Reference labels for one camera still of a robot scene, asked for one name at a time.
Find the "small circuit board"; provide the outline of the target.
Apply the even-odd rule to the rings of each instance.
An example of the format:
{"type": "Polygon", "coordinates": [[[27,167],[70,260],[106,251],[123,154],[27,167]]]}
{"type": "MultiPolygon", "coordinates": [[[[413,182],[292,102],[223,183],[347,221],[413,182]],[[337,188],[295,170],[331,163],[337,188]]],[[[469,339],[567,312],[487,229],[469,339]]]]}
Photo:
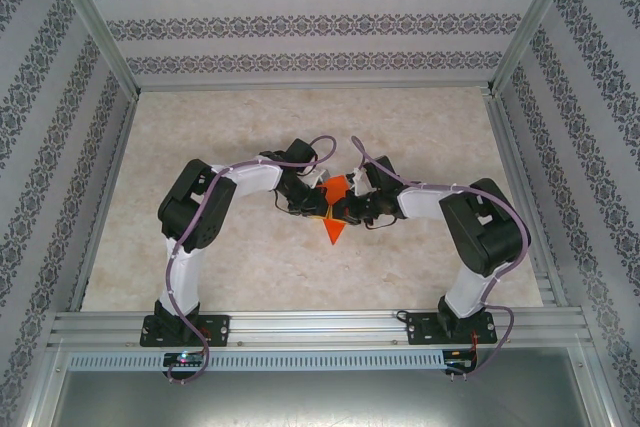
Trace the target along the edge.
{"type": "Polygon", "coordinates": [[[478,356],[475,349],[445,350],[443,357],[446,371],[454,375],[469,374],[477,367],[478,356]]]}

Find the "circuit board with green light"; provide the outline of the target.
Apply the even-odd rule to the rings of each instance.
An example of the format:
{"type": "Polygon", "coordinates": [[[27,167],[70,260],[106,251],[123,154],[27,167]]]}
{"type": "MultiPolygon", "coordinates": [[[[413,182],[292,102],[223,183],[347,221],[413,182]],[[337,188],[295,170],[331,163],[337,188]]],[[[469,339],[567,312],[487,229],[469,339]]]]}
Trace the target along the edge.
{"type": "Polygon", "coordinates": [[[196,352],[166,353],[163,358],[165,368],[200,368],[205,356],[196,352]]]}

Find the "aluminium side rail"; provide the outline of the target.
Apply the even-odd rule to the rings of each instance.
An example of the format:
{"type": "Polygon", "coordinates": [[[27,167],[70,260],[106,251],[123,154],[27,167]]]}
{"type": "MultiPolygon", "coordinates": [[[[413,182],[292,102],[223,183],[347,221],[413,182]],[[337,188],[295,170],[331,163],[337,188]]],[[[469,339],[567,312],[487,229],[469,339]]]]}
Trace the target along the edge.
{"type": "Polygon", "coordinates": [[[525,165],[521,160],[504,107],[499,99],[491,95],[484,95],[483,101],[511,190],[513,205],[526,222],[531,235],[529,258],[538,279],[543,304],[551,307],[569,307],[570,302],[561,285],[528,182],[525,165]]]}
{"type": "Polygon", "coordinates": [[[78,270],[71,286],[71,293],[66,307],[64,308],[65,312],[78,312],[81,310],[86,288],[98,253],[101,236],[107,220],[110,203],[116,187],[126,145],[133,125],[139,97],[140,95],[137,95],[129,101],[119,124],[117,137],[114,141],[113,149],[109,157],[109,163],[105,172],[105,178],[101,184],[100,196],[96,204],[95,215],[80,257],[78,270]]]}

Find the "aluminium frame crossbar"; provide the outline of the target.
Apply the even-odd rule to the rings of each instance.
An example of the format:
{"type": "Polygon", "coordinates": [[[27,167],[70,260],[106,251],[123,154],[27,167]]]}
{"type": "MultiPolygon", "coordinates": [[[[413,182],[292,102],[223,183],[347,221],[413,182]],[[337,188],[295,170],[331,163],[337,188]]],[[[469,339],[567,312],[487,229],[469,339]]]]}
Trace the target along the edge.
{"type": "Polygon", "coordinates": [[[141,93],[194,91],[254,91],[254,90],[333,90],[333,89],[421,89],[421,88],[477,88],[482,95],[491,93],[488,81],[355,81],[355,82],[249,82],[221,84],[164,84],[141,86],[141,93]]]}

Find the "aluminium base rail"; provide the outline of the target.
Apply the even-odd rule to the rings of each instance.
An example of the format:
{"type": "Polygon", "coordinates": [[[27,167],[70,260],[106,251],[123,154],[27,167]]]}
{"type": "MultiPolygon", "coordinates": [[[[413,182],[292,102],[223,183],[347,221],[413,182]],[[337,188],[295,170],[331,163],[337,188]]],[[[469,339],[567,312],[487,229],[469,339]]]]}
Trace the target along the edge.
{"type": "MultiPolygon", "coordinates": [[[[593,343],[578,307],[515,308],[505,346],[593,343]]],[[[138,350],[144,312],[67,312],[54,317],[46,346],[61,350],[138,350]]],[[[231,312],[229,350],[409,349],[407,327],[391,310],[231,312]]]]}

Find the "grey metal sheet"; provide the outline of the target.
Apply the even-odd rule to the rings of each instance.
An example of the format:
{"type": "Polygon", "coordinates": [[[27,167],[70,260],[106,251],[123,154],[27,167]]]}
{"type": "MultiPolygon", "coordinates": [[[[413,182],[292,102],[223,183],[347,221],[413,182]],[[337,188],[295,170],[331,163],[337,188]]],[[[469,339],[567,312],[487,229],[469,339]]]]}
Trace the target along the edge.
{"type": "Polygon", "coordinates": [[[568,379],[434,371],[73,372],[52,427],[591,427],[568,379]]]}

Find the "aluminium frame post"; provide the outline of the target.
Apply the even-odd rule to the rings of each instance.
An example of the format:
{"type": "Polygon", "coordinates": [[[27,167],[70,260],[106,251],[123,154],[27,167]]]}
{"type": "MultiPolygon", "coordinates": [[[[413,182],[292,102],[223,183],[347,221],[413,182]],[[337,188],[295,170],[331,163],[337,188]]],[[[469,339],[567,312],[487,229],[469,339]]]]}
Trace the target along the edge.
{"type": "Polygon", "coordinates": [[[553,0],[532,0],[488,83],[490,96],[495,97],[505,88],[552,3],[553,0]]]}
{"type": "Polygon", "coordinates": [[[96,3],[94,0],[71,0],[71,2],[127,98],[137,101],[140,87],[96,3]]]}

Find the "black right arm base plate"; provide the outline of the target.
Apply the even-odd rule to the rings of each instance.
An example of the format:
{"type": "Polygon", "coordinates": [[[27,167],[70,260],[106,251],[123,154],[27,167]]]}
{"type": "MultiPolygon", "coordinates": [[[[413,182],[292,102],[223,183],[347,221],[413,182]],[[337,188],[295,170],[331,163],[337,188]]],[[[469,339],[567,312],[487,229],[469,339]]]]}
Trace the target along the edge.
{"type": "Polygon", "coordinates": [[[410,345],[471,344],[473,339],[480,345],[498,342],[493,316],[487,311],[463,319],[440,312],[410,312],[406,331],[410,345]]]}

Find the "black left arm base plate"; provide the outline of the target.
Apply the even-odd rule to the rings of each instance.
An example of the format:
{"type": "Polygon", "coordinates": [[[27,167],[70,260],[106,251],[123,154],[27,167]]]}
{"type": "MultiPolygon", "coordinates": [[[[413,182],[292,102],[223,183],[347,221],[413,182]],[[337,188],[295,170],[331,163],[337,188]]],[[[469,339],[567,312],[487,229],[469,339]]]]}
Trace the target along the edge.
{"type": "MultiPolygon", "coordinates": [[[[230,331],[230,317],[199,315],[189,321],[203,336],[209,347],[225,347],[230,331]]],[[[144,318],[140,345],[142,347],[202,347],[203,342],[178,316],[162,319],[156,315],[144,318]]]]}

